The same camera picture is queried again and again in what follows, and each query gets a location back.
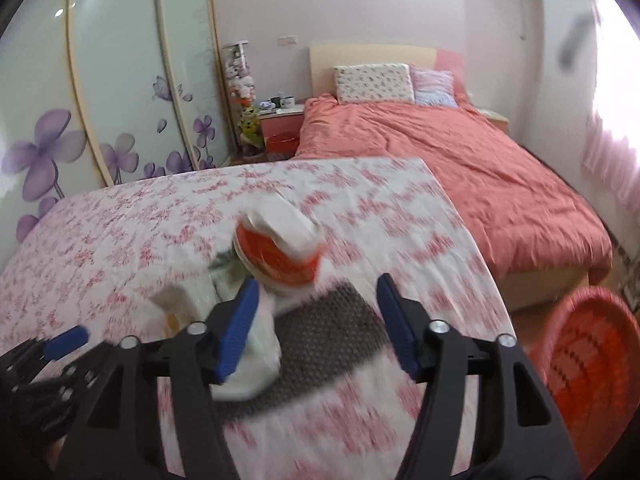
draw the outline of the pink curtain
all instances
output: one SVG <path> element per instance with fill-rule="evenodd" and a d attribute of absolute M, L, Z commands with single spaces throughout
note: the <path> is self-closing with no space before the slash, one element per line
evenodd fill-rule
<path fill-rule="evenodd" d="M 583 166 L 640 222 L 640 40 L 615 0 L 593 0 L 598 73 Z"/>

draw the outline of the butterfly decal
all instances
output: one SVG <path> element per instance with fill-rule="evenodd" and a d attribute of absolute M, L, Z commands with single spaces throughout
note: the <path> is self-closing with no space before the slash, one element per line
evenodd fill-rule
<path fill-rule="evenodd" d="M 173 101 L 174 98 L 171 95 L 171 89 L 169 88 L 169 83 L 166 81 L 164 77 L 161 75 L 156 76 L 156 82 L 153 84 L 154 87 L 154 97 L 162 99 L 162 101 Z M 178 94 L 182 98 L 183 101 L 192 101 L 193 94 L 182 94 L 182 85 L 178 85 Z"/>

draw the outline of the pink duvet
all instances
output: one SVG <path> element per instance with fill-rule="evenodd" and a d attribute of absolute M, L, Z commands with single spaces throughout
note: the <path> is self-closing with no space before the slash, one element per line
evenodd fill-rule
<path fill-rule="evenodd" d="M 495 279 L 610 268 L 611 243 L 585 200 L 471 106 L 306 102 L 296 158 L 420 156 L 442 184 Z"/>

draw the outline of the white mug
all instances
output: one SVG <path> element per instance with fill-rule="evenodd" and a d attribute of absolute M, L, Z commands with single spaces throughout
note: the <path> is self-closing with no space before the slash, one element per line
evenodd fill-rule
<path fill-rule="evenodd" d="M 280 105 L 282 106 L 282 108 L 293 108 L 296 105 L 296 98 L 295 97 L 283 97 L 280 100 Z"/>

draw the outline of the laundry basket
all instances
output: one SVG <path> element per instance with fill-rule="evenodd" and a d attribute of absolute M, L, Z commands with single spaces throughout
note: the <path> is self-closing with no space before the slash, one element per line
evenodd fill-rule
<path fill-rule="evenodd" d="M 586 478 L 640 403 L 638 324 L 607 289 L 581 288 L 554 308 L 530 358 L 558 405 Z"/>

